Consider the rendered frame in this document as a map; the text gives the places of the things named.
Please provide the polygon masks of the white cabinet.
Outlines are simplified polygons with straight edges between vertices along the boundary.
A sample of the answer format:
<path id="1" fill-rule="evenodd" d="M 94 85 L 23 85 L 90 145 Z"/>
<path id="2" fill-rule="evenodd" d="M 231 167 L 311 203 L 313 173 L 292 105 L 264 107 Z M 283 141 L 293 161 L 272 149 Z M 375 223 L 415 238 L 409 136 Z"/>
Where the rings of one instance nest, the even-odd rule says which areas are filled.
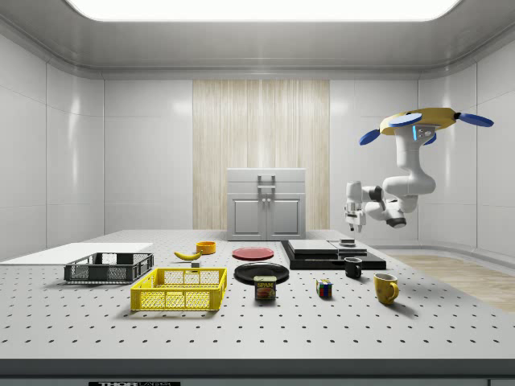
<path id="1" fill-rule="evenodd" d="M 304 168 L 228 168 L 227 238 L 303 239 L 305 172 Z"/>

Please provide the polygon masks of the white board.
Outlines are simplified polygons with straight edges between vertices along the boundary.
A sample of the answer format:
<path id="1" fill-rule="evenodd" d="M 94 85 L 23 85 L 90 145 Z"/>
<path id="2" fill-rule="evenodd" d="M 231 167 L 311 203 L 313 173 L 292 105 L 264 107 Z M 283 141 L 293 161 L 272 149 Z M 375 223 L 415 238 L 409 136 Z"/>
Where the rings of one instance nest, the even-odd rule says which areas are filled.
<path id="1" fill-rule="evenodd" d="M 0 262 L 0 265 L 66 265 L 93 253 L 137 253 L 152 243 L 71 243 Z"/>

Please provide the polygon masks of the black plate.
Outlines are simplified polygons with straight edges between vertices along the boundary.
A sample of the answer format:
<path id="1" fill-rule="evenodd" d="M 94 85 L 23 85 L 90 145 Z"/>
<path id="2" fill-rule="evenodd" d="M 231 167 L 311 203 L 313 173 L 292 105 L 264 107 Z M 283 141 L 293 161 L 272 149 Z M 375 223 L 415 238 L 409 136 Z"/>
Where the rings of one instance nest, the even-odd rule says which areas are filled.
<path id="1" fill-rule="evenodd" d="M 275 276 L 277 283 L 289 277 L 289 270 L 275 263 L 255 262 L 239 265 L 234 269 L 234 276 L 239 281 L 252 285 L 255 276 Z"/>

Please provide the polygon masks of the yellow basket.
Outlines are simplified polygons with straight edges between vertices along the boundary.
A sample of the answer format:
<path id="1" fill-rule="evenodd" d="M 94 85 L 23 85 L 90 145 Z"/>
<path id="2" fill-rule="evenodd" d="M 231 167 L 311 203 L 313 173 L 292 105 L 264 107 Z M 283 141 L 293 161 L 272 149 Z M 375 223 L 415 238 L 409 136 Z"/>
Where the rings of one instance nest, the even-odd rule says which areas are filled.
<path id="1" fill-rule="evenodd" d="M 157 268 L 130 288 L 132 310 L 219 310 L 226 268 Z"/>

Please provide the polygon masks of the yellow mug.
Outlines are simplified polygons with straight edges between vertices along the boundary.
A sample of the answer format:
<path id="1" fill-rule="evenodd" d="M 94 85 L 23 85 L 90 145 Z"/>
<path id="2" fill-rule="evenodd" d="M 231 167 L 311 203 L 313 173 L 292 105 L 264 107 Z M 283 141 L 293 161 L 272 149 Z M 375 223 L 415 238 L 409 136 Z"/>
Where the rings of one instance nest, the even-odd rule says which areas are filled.
<path id="1" fill-rule="evenodd" d="M 399 295 L 398 279 L 388 273 L 375 273 L 373 281 L 378 301 L 385 305 L 393 304 Z"/>

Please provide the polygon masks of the red plate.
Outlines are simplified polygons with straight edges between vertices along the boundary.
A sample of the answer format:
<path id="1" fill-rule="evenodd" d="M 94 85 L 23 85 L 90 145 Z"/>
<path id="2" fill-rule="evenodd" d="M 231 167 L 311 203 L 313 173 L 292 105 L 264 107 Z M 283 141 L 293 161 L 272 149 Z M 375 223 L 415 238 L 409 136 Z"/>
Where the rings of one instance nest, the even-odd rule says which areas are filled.
<path id="1" fill-rule="evenodd" d="M 274 256 L 274 251 L 264 247 L 244 247 L 233 250 L 232 256 L 242 261 L 264 261 Z"/>

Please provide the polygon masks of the dark grey basket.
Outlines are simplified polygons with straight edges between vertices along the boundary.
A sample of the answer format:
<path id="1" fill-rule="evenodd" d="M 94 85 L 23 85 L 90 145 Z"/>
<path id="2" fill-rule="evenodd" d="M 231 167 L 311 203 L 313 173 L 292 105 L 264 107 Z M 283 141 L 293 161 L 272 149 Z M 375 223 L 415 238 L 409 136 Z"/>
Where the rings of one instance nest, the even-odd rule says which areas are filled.
<path id="1" fill-rule="evenodd" d="M 72 282 L 133 282 L 151 270 L 153 253 L 93 253 L 64 266 Z"/>

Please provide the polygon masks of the drone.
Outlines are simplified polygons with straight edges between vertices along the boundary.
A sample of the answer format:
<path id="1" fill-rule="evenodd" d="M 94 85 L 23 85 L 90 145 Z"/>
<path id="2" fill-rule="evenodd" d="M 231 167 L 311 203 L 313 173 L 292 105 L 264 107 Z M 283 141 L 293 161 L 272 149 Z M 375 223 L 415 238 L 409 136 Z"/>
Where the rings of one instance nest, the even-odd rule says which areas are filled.
<path id="1" fill-rule="evenodd" d="M 404 113 L 394 114 L 385 118 L 378 129 L 366 133 L 359 141 L 360 145 L 366 145 L 374 141 L 380 134 L 394 135 L 394 129 L 405 125 L 413 126 L 416 123 L 421 125 L 436 125 L 436 129 L 445 129 L 455 124 L 457 120 L 464 121 L 471 125 L 491 127 L 494 122 L 486 117 L 470 113 L 457 113 L 450 108 L 425 108 L 410 110 Z"/>

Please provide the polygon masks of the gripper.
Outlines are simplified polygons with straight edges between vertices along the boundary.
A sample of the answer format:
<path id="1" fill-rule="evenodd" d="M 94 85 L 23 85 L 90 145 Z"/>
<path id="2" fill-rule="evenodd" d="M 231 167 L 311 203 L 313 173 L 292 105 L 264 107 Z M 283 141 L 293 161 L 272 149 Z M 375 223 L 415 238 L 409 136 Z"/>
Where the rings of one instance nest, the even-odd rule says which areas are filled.
<path id="1" fill-rule="evenodd" d="M 366 216 L 361 205 L 346 205 L 344 218 L 353 232 L 361 232 L 362 227 L 366 225 Z"/>

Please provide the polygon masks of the flat-sided can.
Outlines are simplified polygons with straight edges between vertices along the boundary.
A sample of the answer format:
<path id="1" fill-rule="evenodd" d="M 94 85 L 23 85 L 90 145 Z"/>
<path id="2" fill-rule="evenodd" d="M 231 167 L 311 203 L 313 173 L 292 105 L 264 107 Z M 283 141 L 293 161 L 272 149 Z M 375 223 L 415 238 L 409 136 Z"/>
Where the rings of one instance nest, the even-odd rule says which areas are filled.
<path id="1" fill-rule="evenodd" d="M 275 276 L 254 276 L 253 277 L 255 299 L 275 300 L 277 278 Z"/>

